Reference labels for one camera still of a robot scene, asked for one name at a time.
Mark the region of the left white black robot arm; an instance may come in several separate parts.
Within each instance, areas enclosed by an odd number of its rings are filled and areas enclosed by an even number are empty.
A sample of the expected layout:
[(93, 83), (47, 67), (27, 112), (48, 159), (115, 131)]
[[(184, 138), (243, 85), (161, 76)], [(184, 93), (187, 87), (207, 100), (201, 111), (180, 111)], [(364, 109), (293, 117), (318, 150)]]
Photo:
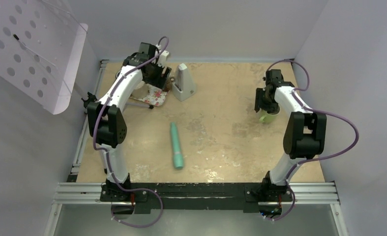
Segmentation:
[(106, 185), (114, 186), (112, 194), (119, 201), (126, 201), (131, 196), (129, 172), (122, 158), (122, 143), (127, 134), (123, 110), (136, 86), (148, 76), (149, 70), (163, 68), (169, 53), (167, 46), (142, 43), (137, 52), (124, 60), (118, 77), (107, 93), (99, 100), (87, 103), (92, 145), (102, 155), (107, 174)]

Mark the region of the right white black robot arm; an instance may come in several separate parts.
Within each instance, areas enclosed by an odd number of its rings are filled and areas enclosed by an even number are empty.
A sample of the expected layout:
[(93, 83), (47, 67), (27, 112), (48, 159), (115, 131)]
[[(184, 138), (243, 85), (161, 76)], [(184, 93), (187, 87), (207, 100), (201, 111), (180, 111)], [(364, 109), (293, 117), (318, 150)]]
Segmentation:
[(261, 194), (273, 200), (287, 192), (290, 178), (304, 161), (312, 160), (324, 150), (327, 117), (311, 112), (296, 93), (291, 82), (286, 82), (279, 69), (269, 69), (263, 78), (264, 88), (257, 88), (254, 111), (260, 113), (260, 121), (285, 111), (289, 116), (283, 137), (284, 153), (276, 166), (267, 172), (261, 185)]

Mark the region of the brown striped mug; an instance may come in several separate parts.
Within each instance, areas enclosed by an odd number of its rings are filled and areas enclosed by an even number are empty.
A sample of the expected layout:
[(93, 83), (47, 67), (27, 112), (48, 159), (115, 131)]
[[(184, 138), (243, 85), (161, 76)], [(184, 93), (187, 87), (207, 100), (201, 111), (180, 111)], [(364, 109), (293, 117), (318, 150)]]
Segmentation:
[(166, 80), (165, 87), (164, 87), (163, 90), (166, 91), (166, 92), (171, 91), (172, 88), (173, 88), (173, 82), (174, 82), (174, 78), (173, 78), (173, 77), (168, 78), (168, 79)]

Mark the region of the light green mug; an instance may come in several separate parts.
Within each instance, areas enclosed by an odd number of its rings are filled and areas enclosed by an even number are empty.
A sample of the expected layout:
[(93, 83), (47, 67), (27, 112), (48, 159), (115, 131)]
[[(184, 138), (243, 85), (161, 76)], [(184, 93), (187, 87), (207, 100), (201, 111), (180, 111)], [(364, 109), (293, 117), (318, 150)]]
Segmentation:
[(260, 114), (259, 114), (259, 122), (260, 123), (271, 123), (273, 122), (274, 120), (276, 120), (277, 116), (278, 116), (279, 112), (275, 112), (275, 113), (268, 113), (267, 111), (264, 111), (264, 110), (260, 110)]

